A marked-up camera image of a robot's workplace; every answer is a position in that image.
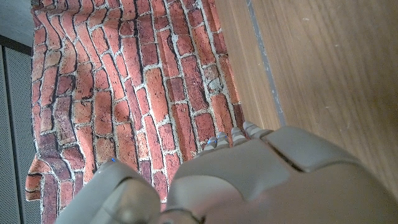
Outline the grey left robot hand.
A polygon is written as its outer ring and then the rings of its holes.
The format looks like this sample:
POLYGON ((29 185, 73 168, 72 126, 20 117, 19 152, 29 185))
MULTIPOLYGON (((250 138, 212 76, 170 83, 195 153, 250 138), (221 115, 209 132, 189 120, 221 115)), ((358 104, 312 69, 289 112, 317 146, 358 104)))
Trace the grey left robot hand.
POLYGON ((165 207, 141 175, 111 158, 57 222, 396 223, 397 199, 331 142, 245 122, 178 168, 165 207))

